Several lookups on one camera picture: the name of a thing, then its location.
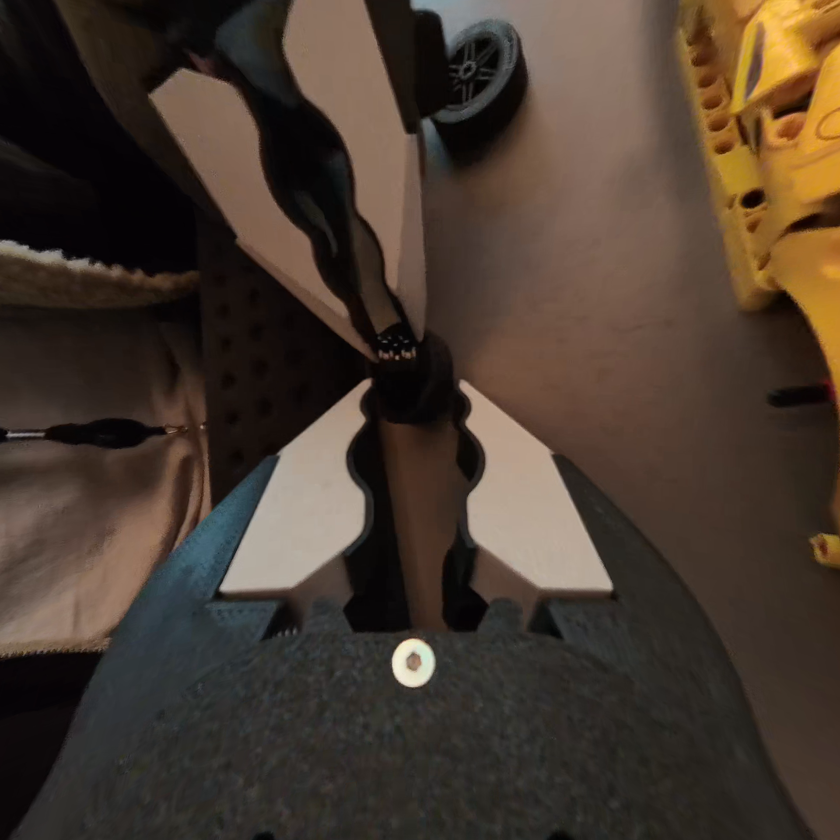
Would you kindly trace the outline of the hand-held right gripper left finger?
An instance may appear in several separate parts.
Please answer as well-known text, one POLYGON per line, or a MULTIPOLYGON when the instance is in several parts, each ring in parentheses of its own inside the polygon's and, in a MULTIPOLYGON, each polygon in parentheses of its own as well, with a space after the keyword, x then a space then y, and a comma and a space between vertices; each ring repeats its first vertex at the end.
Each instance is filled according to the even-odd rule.
POLYGON ((222 598, 282 600, 296 618, 325 598, 354 630, 409 627, 377 408, 363 380, 279 452, 222 598))

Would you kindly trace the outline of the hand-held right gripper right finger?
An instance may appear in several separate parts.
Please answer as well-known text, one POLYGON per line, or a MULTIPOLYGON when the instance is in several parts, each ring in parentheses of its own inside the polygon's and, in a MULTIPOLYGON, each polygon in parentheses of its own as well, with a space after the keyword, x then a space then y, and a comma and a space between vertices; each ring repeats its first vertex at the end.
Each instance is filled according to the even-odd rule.
POLYGON ((499 600, 530 626, 546 602, 611 598, 613 581, 553 451, 466 380, 453 426, 465 491, 443 567, 447 628, 477 629, 499 600))

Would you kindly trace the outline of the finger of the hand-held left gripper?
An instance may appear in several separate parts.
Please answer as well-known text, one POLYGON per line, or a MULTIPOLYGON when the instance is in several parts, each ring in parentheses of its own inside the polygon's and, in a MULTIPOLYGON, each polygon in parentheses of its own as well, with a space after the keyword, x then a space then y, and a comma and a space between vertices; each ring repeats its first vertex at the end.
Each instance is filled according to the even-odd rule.
POLYGON ((237 245, 328 328, 368 360, 375 356, 346 305, 324 283, 312 245, 282 212, 260 159, 246 101, 224 80, 178 69, 149 96, 237 245))
POLYGON ((417 137, 407 133, 363 1, 292 2, 283 49, 303 96, 338 131, 354 201, 381 246, 385 280, 416 332, 426 326, 417 137))

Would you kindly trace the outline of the black ridged toy part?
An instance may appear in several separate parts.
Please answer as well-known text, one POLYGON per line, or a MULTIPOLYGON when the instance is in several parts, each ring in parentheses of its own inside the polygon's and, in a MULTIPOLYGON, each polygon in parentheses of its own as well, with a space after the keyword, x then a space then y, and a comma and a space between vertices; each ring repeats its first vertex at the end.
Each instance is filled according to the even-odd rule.
POLYGON ((378 364, 414 364, 417 362, 418 343, 412 329, 399 321, 375 335, 374 351, 378 364))
POLYGON ((450 90, 446 110, 465 108, 496 79, 501 64, 499 38, 493 34, 468 35, 450 51, 450 90))

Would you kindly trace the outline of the black toy car tyre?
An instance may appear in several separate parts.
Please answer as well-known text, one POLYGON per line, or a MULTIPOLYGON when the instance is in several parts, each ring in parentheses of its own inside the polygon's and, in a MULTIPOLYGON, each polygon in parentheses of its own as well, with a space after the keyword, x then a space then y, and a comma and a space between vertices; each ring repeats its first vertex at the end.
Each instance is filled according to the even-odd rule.
POLYGON ((507 21, 487 18, 462 29, 447 44, 447 63, 455 44, 468 35, 493 34, 499 38, 500 68, 488 89, 465 108, 449 111, 445 106, 450 90, 449 80, 444 106, 432 114, 431 120, 441 134, 467 135, 468 132, 494 133, 503 130, 516 115, 526 97, 529 71, 518 31, 507 21))
POLYGON ((372 367, 375 400, 391 424, 423 425, 446 415, 455 394, 454 364, 446 342, 427 332, 416 363, 372 367))

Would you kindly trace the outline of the yellow toy brick car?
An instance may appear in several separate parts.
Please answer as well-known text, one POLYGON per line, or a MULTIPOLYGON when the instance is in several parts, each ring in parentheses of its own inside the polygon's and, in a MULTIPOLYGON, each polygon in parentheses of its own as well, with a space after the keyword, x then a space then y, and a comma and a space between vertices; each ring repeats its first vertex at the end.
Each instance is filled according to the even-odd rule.
POLYGON ((826 363, 769 402, 838 408, 839 2, 679 2, 675 42, 738 304, 791 299, 826 363))

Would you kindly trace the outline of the grey desk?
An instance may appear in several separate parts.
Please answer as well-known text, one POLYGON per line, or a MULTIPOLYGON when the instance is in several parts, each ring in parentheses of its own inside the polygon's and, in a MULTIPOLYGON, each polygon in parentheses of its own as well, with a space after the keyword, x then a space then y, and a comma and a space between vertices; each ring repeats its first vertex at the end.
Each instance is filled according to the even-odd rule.
POLYGON ((447 37, 518 30, 528 97, 456 170, 430 125, 427 320, 458 374, 612 498, 673 564, 740 673, 783 782, 838 838, 838 573, 830 406, 786 301, 732 294, 679 66, 677 2, 415 2, 447 37))

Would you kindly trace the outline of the brown fleece-lined jacket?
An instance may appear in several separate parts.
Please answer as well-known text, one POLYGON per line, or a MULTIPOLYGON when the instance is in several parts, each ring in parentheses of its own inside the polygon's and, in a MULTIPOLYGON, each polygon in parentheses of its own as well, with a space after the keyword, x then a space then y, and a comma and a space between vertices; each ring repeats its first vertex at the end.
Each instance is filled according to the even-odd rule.
POLYGON ((54 2, 2 2, 2 304, 131 308, 197 283, 193 204, 119 125, 54 2))

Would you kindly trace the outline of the grey shirt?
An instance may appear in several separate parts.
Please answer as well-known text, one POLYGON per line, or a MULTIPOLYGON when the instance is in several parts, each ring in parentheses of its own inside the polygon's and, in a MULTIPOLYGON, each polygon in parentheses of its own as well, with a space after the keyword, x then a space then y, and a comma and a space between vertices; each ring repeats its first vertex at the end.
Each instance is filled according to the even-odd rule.
POLYGON ((2 428, 127 418, 137 447, 2 444, 2 657, 103 650, 211 503, 200 329, 189 305, 2 309, 2 428))

